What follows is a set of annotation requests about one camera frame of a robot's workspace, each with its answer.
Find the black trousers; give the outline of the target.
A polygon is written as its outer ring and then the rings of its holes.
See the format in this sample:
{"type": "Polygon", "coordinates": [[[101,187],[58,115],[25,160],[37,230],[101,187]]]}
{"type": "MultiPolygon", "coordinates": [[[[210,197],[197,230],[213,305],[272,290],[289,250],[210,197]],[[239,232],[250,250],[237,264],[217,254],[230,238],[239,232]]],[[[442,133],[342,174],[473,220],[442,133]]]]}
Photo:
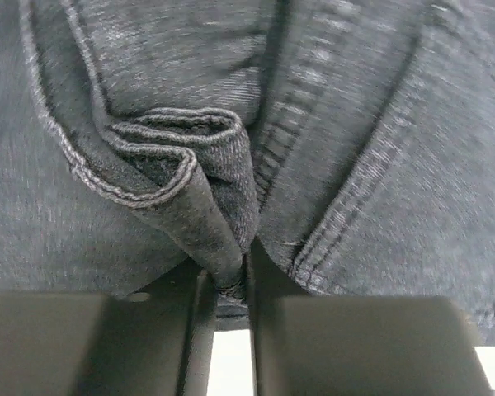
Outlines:
{"type": "Polygon", "coordinates": [[[314,295],[440,295],[495,346],[495,1],[0,1],[0,290],[254,240],[314,295]]]}

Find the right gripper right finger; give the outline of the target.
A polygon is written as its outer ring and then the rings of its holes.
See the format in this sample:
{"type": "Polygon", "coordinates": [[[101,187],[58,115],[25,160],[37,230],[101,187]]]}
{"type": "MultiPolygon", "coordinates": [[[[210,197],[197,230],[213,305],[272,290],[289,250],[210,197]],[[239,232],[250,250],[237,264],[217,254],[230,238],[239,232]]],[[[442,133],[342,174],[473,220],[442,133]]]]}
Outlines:
{"type": "Polygon", "coordinates": [[[461,312],[437,297],[308,295],[255,241],[246,258],[258,395],[489,395],[461,312]]]}

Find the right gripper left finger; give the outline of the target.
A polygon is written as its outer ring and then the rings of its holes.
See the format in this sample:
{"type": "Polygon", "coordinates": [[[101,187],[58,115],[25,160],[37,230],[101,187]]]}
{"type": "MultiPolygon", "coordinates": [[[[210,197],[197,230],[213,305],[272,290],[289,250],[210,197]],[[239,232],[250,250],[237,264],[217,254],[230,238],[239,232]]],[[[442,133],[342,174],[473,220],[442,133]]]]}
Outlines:
{"type": "Polygon", "coordinates": [[[0,291],[0,395],[203,395],[214,331],[194,267],[123,299],[0,291]]]}

